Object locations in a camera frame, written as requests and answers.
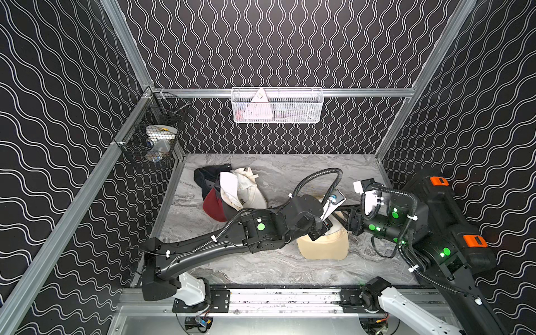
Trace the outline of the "tan baseball cap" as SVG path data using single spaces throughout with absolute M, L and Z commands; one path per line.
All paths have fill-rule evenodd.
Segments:
M 307 260 L 344 260 L 349 252 L 348 231 L 343 227 L 340 219 L 342 212 L 333 212 L 329 219 L 333 226 L 321 238 L 311 241 L 309 237 L 300 237 L 297 240 L 301 255 Z

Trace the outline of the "cream baseball cap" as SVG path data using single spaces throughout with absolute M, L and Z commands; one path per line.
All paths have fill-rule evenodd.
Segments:
M 237 177 L 237 199 L 241 208 L 266 209 L 267 201 L 256 182 L 258 175 L 250 167 L 238 168 L 232 173 Z

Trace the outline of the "red baseball cap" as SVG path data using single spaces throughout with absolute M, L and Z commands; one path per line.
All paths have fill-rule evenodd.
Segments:
M 223 209 L 223 203 L 218 194 L 217 190 L 212 188 L 205 197 L 202 208 L 213 220 L 217 222 L 226 222 L 227 218 Z

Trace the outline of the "navy baseball cap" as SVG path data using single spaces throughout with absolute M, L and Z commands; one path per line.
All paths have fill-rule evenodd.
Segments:
M 216 184 L 221 172 L 230 172 L 231 164 L 199 167 L 194 170 L 193 180 L 201 188 L 202 199 L 205 199 Z

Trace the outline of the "white baseball cap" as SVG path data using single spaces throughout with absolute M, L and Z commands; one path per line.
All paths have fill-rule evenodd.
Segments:
M 223 202 L 230 207 L 240 210 L 243 204 L 238 196 L 238 177 L 231 172 L 221 172 L 219 175 L 220 194 Z

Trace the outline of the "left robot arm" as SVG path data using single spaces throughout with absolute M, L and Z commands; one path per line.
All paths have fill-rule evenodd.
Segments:
M 333 174 L 322 200 L 300 191 L 310 181 Z M 290 198 L 277 207 L 240 209 L 219 230 L 184 241 L 165 243 L 153 237 L 140 251 L 144 253 L 142 294 L 147 302 L 164 300 L 185 293 L 190 269 L 236 253 L 258 253 L 285 247 L 300 237 L 315 241 L 329 229 L 327 205 L 343 177 L 337 167 L 326 168 L 300 181 Z

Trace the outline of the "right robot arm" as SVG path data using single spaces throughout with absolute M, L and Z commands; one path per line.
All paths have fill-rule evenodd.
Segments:
M 425 177 L 403 190 L 369 179 L 356 181 L 354 189 L 362 197 L 361 207 L 351 209 L 357 233 L 393 243 L 419 282 L 445 298 L 464 334 L 505 334 L 475 281 L 496 267 L 496 257 L 445 178 Z

